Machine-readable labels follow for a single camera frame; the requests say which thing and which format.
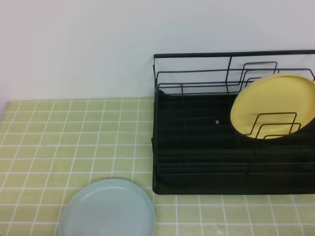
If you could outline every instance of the tile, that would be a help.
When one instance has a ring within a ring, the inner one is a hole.
[[[66,187],[69,174],[51,173],[48,177],[47,187],[64,188]]]
[[[56,149],[57,147],[39,147],[36,158],[53,158],[55,156]]]
[[[105,101],[89,101],[88,111],[103,111]]]
[[[38,145],[41,134],[25,134],[21,145]]]
[[[56,222],[60,206],[40,206],[36,222]]]
[[[64,132],[80,132],[82,128],[82,122],[66,122],[64,125]]]
[[[98,132],[100,122],[84,122],[82,132]]]
[[[101,132],[118,131],[118,122],[102,122]]]
[[[76,147],[74,146],[62,146],[57,149],[57,158],[73,158]]]
[[[49,172],[52,159],[36,159],[31,167],[31,172]]]
[[[29,174],[26,188],[42,188],[45,186],[48,174]]]
[[[30,123],[27,129],[27,133],[42,133],[44,132],[46,123]]]
[[[177,206],[178,222],[199,223],[199,206]]]
[[[100,133],[98,144],[115,144],[117,133]]]
[[[132,172],[133,159],[115,159],[114,171],[130,171]]]
[[[38,102],[36,106],[36,111],[49,112],[52,110],[53,105],[54,105],[54,102],[51,102],[51,101]]]
[[[49,112],[34,112],[31,118],[32,122],[46,122],[49,118]]]
[[[75,159],[73,162],[72,172],[91,172],[92,163],[92,159]]]
[[[24,133],[27,126],[27,123],[12,123],[8,133]]]
[[[53,111],[68,111],[70,108],[70,101],[56,101],[53,107]]]
[[[31,166],[32,160],[29,159],[15,159],[11,167],[11,172],[28,172]]]
[[[105,110],[106,111],[116,111],[120,110],[122,106],[121,101],[106,101]]]
[[[49,122],[61,122],[65,121],[68,112],[52,112],[49,117]]]
[[[274,225],[253,225],[252,230],[255,236],[277,236],[277,229]]]
[[[299,225],[278,225],[279,236],[303,236]]]
[[[315,205],[314,206],[297,206],[301,223],[315,223]]]
[[[69,180],[69,187],[83,188],[89,184],[90,174],[77,174],[72,173]]]
[[[94,158],[96,146],[78,146],[75,158]]]
[[[3,189],[0,193],[0,204],[16,204],[21,191],[21,189]]]
[[[80,136],[80,145],[84,144],[97,144],[98,133],[82,133]]]
[[[4,187],[22,188],[26,180],[27,174],[9,174]]]
[[[249,206],[252,223],[273,223],[273,216],[270,206]]]
[[[113,159],[95,159],[93,172],[111,172],[113,168]]]
[[[85,121],[101,121],[103,112],[87,112]]]
[[[224,211],[227,223],[249,223],[245,206],[225,206]]]
[[[138,112],[122,111],[120,121],[137,121]]]
[[[65,134],[63,133],[61,136],[60,144],[61,145],[75,145],[78,144],[79,134]]]
[[[23,189],[20,203],[21,204],[39,204],[42,189]]]
[[[117,144],[135,144],[135,133],[118,133]]]
[[[67,121],[83,121],[85,112],[69,112]]]
[[[64,189],[45,189],[42,204],[62,204]]]
[[[176,235],[176,225],[156,225],[154,236],[174,236]]]
[[[135,159],[134,171],[135,172],[152,172],[153,159]]]
[[[175,206],[155,206],[157,223],[175,223],[176,209]]]
[[[120,112],[104,112],[103,121],[119,121]]]
[[[88,102],[72,102],[70,110],[71,111],[85,111],[88,107]]]
[[[110,158],[115,155],[115,146],[97,146],[95,157]]]
[[[13,221],[15,222],[33,222],[37,206],[17,206]]]
[[[43,134],[41,145],[57,145],[59,143],[61,133],[57,134]]]
[[[56,159],[54,160],[51,172],[70,172],[73,160]]]
[[[178,236],[201,236],[200,225],[179,225]]]
[[[4,138],[3,145],[19,145],[23,138],[23,134],[7,134]]]
[[[202,206],[202,223],[224,223],[224,213],[222,206]]]
[[[276,223],[298,223],[294,206],[273,206]]]

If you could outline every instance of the green tile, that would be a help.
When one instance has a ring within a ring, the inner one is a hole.
[[[36,107],[36,102],[21,102],[19,111],[21,112],[34,111],[35,107]]]
[[[69,112],[67,121],[83,121],[85,112]]]
[[[27,129],[27,133],[42,133],[44,132],[46,123],[30,123]]]
[[[71,111],[85,111],[88,107],[88,102],[72,102]]]
[[[177,206],[179,223],[199,223],[199,206]]]
[[[31,167],[31,172],[49,172],[52,162],[52,159],[36,159]]]
[[[111,172],[113,168],[113,159],[95,159],[93,172]]]
[[[4,138],[3,145],[19,145],[23,134],[7,134]]]
[[[134,146],[132,145],[119,145],[116,147],[115,157],[129,157],[133,158]]]
[[[57,145],[59,143],[60,136],[61,136],[61,133],[43,134],[40,144],[41,145]]]
[[[51,111],[53,108],[54,102],[38,102],[37,107],[36,107],[36,111],[40,111],[40,112],[48,112]]]
[[[128,112],[128,111],[122,111],[121,114],[121,121],[137,121],[138,118],[138,112]]]
[[[115,146],[97,146],[95,157],[111,158],[115,155]]]
[[[97,144],[98,133],[82,133],[80,137],[80,145]]]
[[[104,112],[103,121],[119,121],[120,112]]]
[[[103,112],[87,112],[85,121],[101,121]]]
[[[105,110],[106,111],[116,111],[120,110],[122,106],[121,101],[106,101]]]
[[[79,134],[62,134],[60,144],[61,145],[75,145],[79,141]]]
[[[53,158],[57,147],[39,147],[36,158]]]
[[[82,132],[98,132],[100,122],[84,122]]]
[[[22,145],[38,145],[41,139],[41,134],[25,134]]]
[[[76,147],[74,146],[62,146],[58,147],[56,157],[57,158],[73,158]]]
[[[90,101],[88,111],[103,111],[105,101]]]
[[[98,144],[115,144],[117,133],[100,133]]]
[[[276,223],[298,223],[294,206],[273,206]]]
[[[67,112],[52,112],[49,117],[50,122],[65,121],[67,118]]]
[[[42,189],[24,189],[20,198],[21,204],[39,204]]]
[[[227,223],[249,223],[245,206],[225,206],[224,211]]]
[[[175,223],[176,210],[175,206],[155,206],[157,223]]]
[[[117,144],[135,144],[135,133],[118,133]]]
[[[58,101],[58,102],[55,102],[53,111],[68,111],[69,108],[70,108],[70,104],[71,104],[70,101],[65,101],[65,102]]]
[[[0,158],[13,158],[17,149],[18,147],[0,147]]]
[[[78,146],[76,158],[94,158],[96,146]]]
[[[49,112],[35,112],[31,118],[32,122],[44,122],[48,121]]]

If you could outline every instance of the grout line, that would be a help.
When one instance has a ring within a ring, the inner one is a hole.
[[[36,105],[35,105],[35,107],[34,107],[34,111],[37,109],[37,106],[38,106],[38,101],[36,101]],[[34,111],[33,111],[32,115],[31,115],[30,120],[31,120],[31,119],[33,118],[33,116],[34,116]],[[20,146],[21,146],[21,144],[22,144],[22,142],[23,142],[23,139],[24,139],[24,137],[25,137],[25,134],[26,134],[26,131],[27,131],[29,125],[30,125],[30,123],[28,123],[28,125],[26,126],[26,129],[25,129],[25,131],[24,131],[24,133],[23,133],[23,135],[22,135],[22,138],[21,138],[21,141],[20,141],[20,145],[19,145],[19,147],[17,148],[17,150],[16,150],[16,152],[15,152],[13,161],[12,161],[12,163],[11,163],[11,167],[13,166],[13,163],[15,162],[16,156],[17,156],[17,154],[18,154],[18,152],[19,152]],[[41,142],[41,140],[42,140],[42,138],[43,138],[43,135],[44,135],[44,133],[42,133],[39,143]],[[24,180],[24,184],[23,184],[22,190],[21,190],[21,192],[20,192],[20,194],[19,194],[17,203],[16,203],[16,205],[15,205],[15,208],[14,208],[14,211],[13,211],[13,214],[12,214],[12,217],[11,217],[11,222],[10,222],[10,224],[9,224],[9,226],[8,226],[7,231],[6,231],[6,236],[8,236],[8,234],[9,234],[9,232],[10,232],[11,225],[12,225],[12,223],[13,223],[13,219],[14,219],[15,214],[16,214],[16,211],[17,211],[17,209],[18,209],[19,202],[20,202],[20,199],[21,199],[23,190],[24,190],[24,188],[25,188],[25,186],[26,186],[26,183],[27,183],[28,178],[29,178],[30,173],[31,173],[31,169],[32,169],[34,160],[35,160],[35,155],[34,155],[34,158],[33,158],[32,161],[31,161],[31,164],[30,164],[30,167],[29,167],[29,171],[28,171],[28,173],[27,173],[27,175],[26,175],[26,178],[25,178],[25,180]]]
[[[291,194],[291,199],[292,199],[292,201],[293,201],[293,205],[294,205],[294,208],[295,208],[295,213],[296,213],[296,215],[297,215],[297,219],[299,220],[299,224],[300,224],[300,227],[301,227],[302,234],[303,234],[303,236],[305,236],[303,227],[302,227],[302,225],[301,225],[300,215],[299,215],[299,212],[298,212],[298,210],[297,210],[297,207],[296,207],[296,204],[295,204],[295,200],[294,200],[294,197],[293,197],[292,194]]]

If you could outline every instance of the countertop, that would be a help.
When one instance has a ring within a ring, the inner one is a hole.
[[[153,98],[12,101],[0,124],[0,235],[58,235],[82,187],[123,178],[155,204],[155,236],[314,236],[314,195],[156,195]]]

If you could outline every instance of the plate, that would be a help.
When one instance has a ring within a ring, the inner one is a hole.
[[[275,74],[253,82],[239,93],[231,110],[235,129],[258,139],[294,133],[314,117],[315,83],[295,74]]]
[[[140,187],[105,179],[79,191],[65,207],[59,236],[152,236],[153,204]]]

